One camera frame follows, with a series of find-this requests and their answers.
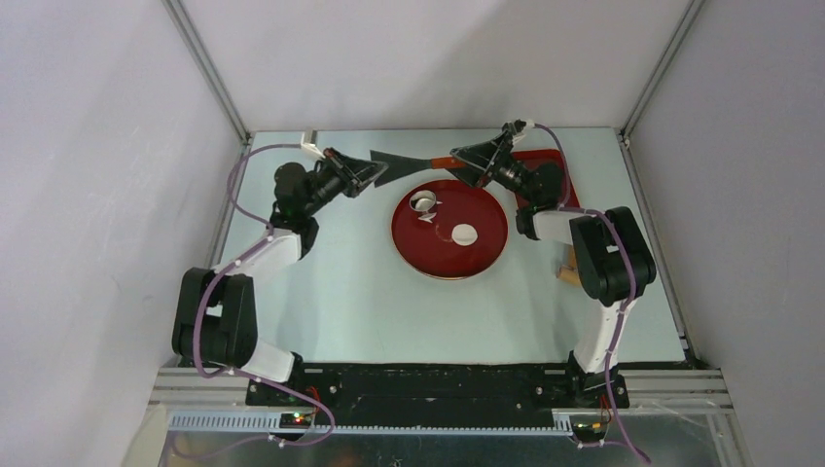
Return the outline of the metal scraper red handle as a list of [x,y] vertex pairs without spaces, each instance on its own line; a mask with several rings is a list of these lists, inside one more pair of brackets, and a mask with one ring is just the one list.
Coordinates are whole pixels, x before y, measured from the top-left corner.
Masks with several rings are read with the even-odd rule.
[[379,175],[374,183],[376,188],[424,170],[459,169],[466,166],[464,162],[454,157],[417,159],[376,150],[371,150],[370,156],[373,162],[384,162],[387,164],[386,169]]

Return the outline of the rectangular red tray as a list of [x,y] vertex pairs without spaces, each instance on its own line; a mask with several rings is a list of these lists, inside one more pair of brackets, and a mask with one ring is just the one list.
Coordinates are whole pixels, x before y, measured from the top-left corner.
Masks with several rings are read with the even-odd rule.
[[522,162],[528,170],[536,170],[538,167],[551,163],[563,170],[565,180],[562,187],[562,195],[559,198],[564,200],[566,197],[566,207],[580,207],[576,190],[572,184],[572,178],[566,166],[566,162],[562,159],[561,153],[558,149],[536,149],[536,150],[522,150],[513,153],[515,160]]

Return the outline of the round red plate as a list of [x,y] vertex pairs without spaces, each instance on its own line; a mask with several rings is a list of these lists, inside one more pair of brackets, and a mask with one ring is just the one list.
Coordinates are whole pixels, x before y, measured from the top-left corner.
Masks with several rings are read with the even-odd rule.
[[[419,199],[443,203],[432,223],[417,219],[413,205]],[[478,241],[467,247],[453,243],[450,233],[457,224],[472,225]],[[453,280],[489,269],[505,249],[509,227],[501,203],[490,192],[441,179],[419,184],[401,198],[391,218],[390,234],[397,252],[412,268]]]

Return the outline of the white dough ball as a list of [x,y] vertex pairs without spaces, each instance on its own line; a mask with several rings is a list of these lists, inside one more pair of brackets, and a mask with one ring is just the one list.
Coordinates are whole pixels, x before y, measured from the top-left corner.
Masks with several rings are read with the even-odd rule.
[[458,246],[467,247],[478,241],[479,234],[470,224],[457,224],[453,227],[450,238]]

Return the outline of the wooden double-ended roller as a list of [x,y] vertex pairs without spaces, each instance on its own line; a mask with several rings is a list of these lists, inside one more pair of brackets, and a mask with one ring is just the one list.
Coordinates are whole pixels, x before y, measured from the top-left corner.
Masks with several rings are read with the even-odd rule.
[[557,270],[556,278],[576,287],[582,286],[578,272],[578,261],[574,248],[571,245],[567,247],[565,259]]

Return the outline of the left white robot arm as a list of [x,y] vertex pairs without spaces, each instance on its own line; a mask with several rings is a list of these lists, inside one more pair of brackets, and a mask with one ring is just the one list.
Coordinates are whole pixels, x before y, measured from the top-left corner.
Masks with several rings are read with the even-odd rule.
[[312,169],[287,162],[276,169],[274,202],[261,236],[245,251],[211,269],[191,268],[181,281],[171,335],[175,354],[270,381],[269,391],[284,405],[300,403],[306,377],[293,370],[297,354],[262,341],[255,289],[268,274],[280,272],[311,250],[319,231],[316,213],[335,197],[356,198],[387,170],[385,162],[365,161],[334,148],[300,144],[315,157]]

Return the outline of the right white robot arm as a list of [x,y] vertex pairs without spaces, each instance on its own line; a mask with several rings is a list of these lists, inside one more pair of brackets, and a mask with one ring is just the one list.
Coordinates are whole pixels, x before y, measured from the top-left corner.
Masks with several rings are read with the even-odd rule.
[[565,384],[569,400],[589,407],[605,392],[599,374],[617,363],[617,349],[628,312],[655,281],[657,267],[631,210],[607,211],[571,204],[573,184],[564,154],[559,162],[527,167],[514,149],[532,121],[504,124],[490,140],[450,150],[462,165],[457,177],[473,188],[495,182],[524,202],[516,214],[517,230],[531,240],[553,240],[572,247],[585,293],[599,302],[598,317],[579,339],[572,358],[579,372]]

